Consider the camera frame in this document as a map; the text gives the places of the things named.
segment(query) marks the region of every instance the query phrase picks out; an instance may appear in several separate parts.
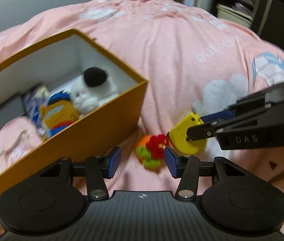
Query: stuffed animal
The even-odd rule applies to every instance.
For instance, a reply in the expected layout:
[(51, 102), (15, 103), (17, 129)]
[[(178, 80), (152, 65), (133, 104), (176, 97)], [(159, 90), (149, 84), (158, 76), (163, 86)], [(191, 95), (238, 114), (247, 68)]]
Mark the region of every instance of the stuffed animal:
[(0, 130), (0, 170), (3, 172), (42, 143), (35, 124), (17, 117)]
[(59, 92), (50, 97), (47, 107), (39, 108), (42, 124), (47, 129), (43, 139), (50, 138), (79, 119), (78, 112), (70, 102), (69, 94)]
[(101, 68), (91, 67), (78, 77), (71, 89), (74, 108), (83, 115), (119, 95), (112, 78)]

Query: crocheted toy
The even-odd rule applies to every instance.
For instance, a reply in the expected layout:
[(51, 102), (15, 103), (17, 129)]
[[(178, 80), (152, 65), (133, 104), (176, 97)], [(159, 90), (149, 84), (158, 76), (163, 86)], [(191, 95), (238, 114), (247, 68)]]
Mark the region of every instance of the crocheted toy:
[(47, 129), (43, 139), (48, 139), (79, 119), (78, 112), (72, 106), (69, 94), (59, 92), (48, 100), (47, 107), (39, 108), (42, 124)]
[(161, 166), (164, 149), (169, 145), (165, 135), (146, 135), (137, 143), (135, 154), (146, 169), (156, 169)]

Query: pink blanket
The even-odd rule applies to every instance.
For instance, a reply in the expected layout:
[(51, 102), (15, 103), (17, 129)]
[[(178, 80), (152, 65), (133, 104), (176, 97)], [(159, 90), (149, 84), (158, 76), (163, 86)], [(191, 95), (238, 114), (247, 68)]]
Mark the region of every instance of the pink blanket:
[[(110, 194), (175, 192), (179, 180), (166, 167), (150, 172), (135, 157), (133, 147), (143, 132), (166, 134), (191, 107), (210, 114), (284, 81), (279, 48), (240, 25), (172, 0), (94, 0), (48, 10), (0, 33), (0, 62), (69, 28), (96, 38), (150, 81), (140, 128), (121, 144), (121, 164), (106, 180)], [(221, 151), (213, 138), (199, 157), (210, 161), (215, 156), (231, 159), (284, 192), (284, 148)], [(76, 186), (86, 192), (84, 182)], [(209, 186), (210, 179), (201, 178), (198, 194)]]

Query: red yarn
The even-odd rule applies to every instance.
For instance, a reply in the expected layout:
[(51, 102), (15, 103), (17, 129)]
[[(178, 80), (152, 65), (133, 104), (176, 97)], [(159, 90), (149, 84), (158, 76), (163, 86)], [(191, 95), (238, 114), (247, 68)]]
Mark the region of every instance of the red yarn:
[(151, 152), (152, 158), (164, 158), (164, 148), (170, 146), (169, 139), (163, 135), (151, 136), (146, 148)]

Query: shelf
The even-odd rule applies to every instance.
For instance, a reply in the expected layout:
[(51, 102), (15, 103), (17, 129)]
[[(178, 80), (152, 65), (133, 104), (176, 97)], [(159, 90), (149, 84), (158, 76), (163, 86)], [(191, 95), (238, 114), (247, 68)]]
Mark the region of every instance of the shelf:
[(253, 9), (254, 8), (254, 2), (251, 3), (248, 3), (246, 1), (243, 1), (243, 0), (234, 0), (234, 1), (237, 1), (237, 2), (240, 2), (242, 5), (248, 7), (249, 9)]

